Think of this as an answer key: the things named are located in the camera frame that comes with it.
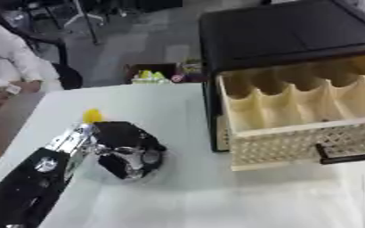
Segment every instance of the drawer compartment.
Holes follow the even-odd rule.
[[[364,74],[365,56],[220,73],[232,169],[365,159]]]

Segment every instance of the white table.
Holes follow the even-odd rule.
[[[0,179],[98,108],[169,149],[145,183],[122,183],[87,158],[42,228],[362,228],[365,162],[232,173],[209,148],[200,85],[122,85],[48,94],[0,159]]]

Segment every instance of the robotic hand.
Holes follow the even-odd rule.
[[[0,183],[0,228],[38,227],[89,153],[118,178],[137,180],[160,168],[165,151],[157,138],[128,122],[70,128]]]

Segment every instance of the floor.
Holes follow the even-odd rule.
[[[182,8],[138,17],[113,16],[110,24],[97,27],[101,40],[101,45],[97,46],[91,43],[82,20],[61,33],[69,48],[70,65],[83,75],[84,87],[119,85],[123,83],[126,64],[200,58],[198,17],[202,13],[250,7],[259,2],[260,0],[184,0]],[[52,49],[45,55],[50,60],[55,60],[55,56]]]

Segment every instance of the drawer handle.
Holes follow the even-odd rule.
[[[315,149],[320,154],[320,163],[322,165],[365,160],[365,154],[330,158],[325,151],[325,146],[323,146],[321,143],[315,144]]]

